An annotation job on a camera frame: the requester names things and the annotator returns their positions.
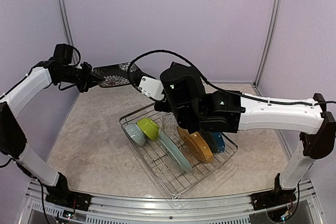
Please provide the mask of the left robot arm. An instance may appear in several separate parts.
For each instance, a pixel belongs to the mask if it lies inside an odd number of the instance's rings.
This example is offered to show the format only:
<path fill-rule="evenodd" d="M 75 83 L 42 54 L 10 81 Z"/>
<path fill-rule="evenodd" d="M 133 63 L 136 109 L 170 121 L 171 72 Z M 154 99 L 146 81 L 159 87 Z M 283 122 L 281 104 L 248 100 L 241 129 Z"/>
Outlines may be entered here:
<path fill-rule="evenodd" d="M 72 191 L 63 185 L 56 186 L 60 174 L 29 146 L 17 118 L 23 108 L 51 84 L 56 86 L 66 82 L 70 83 L 66 89 L 77 87 L 80 92 L 87 92 L 100 80 L 103 78 L 96 75 L 87 62 L 78 67 L 67 65 L 62 60 L 49 59 L 32 67 L 19 83 L 1 95 L 1 153 L 10 156 L 45 186 L 55 187 L 52 195 L 64 206 L 73 201 Z"/>

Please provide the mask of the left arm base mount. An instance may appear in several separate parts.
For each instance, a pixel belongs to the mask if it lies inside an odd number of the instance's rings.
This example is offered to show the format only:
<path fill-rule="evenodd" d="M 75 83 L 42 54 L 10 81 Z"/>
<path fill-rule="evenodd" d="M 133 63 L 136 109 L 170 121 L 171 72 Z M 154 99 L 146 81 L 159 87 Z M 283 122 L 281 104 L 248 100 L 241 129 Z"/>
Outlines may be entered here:
<path fill-rule="evenodd" d="M 47 189 L 46 201 L 74 210 L 88 211 L 92 196 L 70 190 L 66 177 L 62 173 L 58 173 L 58 175 L 55 186 L 45 186 Z"/>

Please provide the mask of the light teal round plate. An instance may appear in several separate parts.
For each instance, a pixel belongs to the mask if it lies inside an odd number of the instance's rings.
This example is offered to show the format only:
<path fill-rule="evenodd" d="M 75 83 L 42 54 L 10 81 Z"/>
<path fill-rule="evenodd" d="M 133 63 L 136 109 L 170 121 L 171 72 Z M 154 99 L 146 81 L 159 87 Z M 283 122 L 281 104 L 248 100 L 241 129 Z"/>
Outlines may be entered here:
<path fill-rule="evenodd" d="M 167 155 L 173 160 L 173 162 L 179 167 L 181 171 L 192 174 L 194 173 L 194 170 L 187 158 L 180 151 L 178 146 L 175 145 L 175 143 L 163 131 L 159 131 L 158 140 L 163 146 Z"/>

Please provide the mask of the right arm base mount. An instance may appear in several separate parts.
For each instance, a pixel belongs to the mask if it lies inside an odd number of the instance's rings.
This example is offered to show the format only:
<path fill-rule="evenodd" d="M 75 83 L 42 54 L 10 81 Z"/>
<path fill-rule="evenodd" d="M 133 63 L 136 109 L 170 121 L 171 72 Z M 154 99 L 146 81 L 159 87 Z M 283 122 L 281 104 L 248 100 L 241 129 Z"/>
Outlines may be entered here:
<path fill-rule="evenodd" d="M 295 201 L 297 199 L 295 196 L 295 190 L 295 188 L 289 190 L 282 189 L 280 185 L 280 173 L 278 173 L 275 177 L 274 188 L 272 190 L 254 193 L 251 195 L 253 209 L 254 211 L 262 210 Z"/>

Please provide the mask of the black floral square plate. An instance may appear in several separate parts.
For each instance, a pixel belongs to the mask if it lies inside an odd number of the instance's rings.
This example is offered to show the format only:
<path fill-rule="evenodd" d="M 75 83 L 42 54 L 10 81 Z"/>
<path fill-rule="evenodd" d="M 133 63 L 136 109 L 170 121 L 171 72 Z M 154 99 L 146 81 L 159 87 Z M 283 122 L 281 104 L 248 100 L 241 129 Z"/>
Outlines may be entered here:
<path fill-rule="evenodd" d="M 95 74 L 104 78 L 104 80 L 100 80 L 98 82 L 99 87 L 114 88 L 130 85 L 130 81 L 127 75 L 129 65 L 130 62 L 126 62 L 116 65 L 93 68 Z M 133 83 L 137 86 L 140 84 L 142 77 L 151 77 L 149 74 L 144 73 L 136 64 L 131 66 L 129 75 Z"/>

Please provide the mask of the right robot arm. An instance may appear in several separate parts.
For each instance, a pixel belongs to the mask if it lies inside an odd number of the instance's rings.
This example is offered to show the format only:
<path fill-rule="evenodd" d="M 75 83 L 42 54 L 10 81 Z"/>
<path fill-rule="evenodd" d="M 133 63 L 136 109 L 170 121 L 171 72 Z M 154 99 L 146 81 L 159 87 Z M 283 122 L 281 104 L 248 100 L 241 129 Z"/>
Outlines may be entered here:
<path fill-rule="evenodd" d="M 164 100 L 156 109 L 173 113 L 178 126 L 189 133 L 260 129 L 299 133 L 296 152 L 279 174 L 279 185 L 268 194 L 273 205 L 288 198 L 315 160 L 333 151 L 335 118 L 321 94 L 306 100 L 272 99 L 221 88 L 207 93 L 206 84 L 196 67 L 174 63 L 159 77 Z"/>

